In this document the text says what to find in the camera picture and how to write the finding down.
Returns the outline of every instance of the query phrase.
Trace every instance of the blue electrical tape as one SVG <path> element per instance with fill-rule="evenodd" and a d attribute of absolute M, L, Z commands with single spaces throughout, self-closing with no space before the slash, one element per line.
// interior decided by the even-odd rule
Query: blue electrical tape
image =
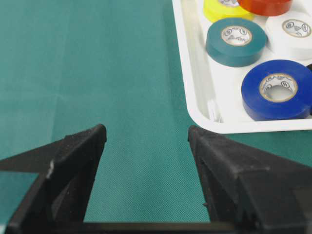
<path fill-rule="evenodd" d="M 290 95 L 274 99 L 270 90 L 277 86 Z M 297 62 L 268 61 L 245 76 L 241 91 L 244 108 L 254 120 L 306 118 L 312 107 L 312 72 Z"/>
<path fill-rule="evenodd" d="M 218 63 L 243 67 L 261 57 L 266 43 L 267 36 L 256 23 L 242 18 L 226 18 L 209 28 L 206 50 Z"/>

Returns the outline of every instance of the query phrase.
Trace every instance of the white electrical tape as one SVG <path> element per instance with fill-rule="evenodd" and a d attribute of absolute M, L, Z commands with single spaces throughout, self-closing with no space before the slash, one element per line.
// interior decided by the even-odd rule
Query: white electrical tape
<path fill-rule="evenodd" d="M 269 17 L 265 27 L 268 47 L 274 53 L 294 60 L 312 58 L 312 18 L 309 15 L 289 11 Z"/>

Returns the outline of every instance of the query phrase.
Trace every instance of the red electrical tape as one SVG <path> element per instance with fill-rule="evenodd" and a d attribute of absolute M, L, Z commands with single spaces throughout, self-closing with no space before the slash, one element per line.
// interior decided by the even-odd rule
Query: red electrical tape
<path fill-rule="evenodd" d="M 293 0 L 237 0 L 245 10 L 261 16 L 279 16 L 286 13 Z"/>

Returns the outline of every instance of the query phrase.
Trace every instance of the yellow electrical tape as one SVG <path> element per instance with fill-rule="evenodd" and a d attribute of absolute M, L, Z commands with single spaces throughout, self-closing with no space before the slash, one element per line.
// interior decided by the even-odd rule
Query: yellow electrical tape
<path fill-rule="evenodd" d="M 239 6 L 237 0 L 204 0 L 204 15 L 212 23 L 224 18 L 253 20 L 254 15 Z"/>

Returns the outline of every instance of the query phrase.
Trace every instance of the green fabric surface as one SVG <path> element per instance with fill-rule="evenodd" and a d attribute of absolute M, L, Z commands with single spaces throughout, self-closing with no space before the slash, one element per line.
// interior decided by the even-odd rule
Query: green fabric surface
<path fill-rule="evenodd" d="M 0 172 L 0 234 L 23 200 L 38 174 L 20 172 Z"/>
<path fill-rule="evenodd" d="M 103 123 L 86 221 L 208 220 L 170 0 L 2 0 L 0 29 L 1 158 Z M 229 137 L 309 164 L 310 135 Z"/>

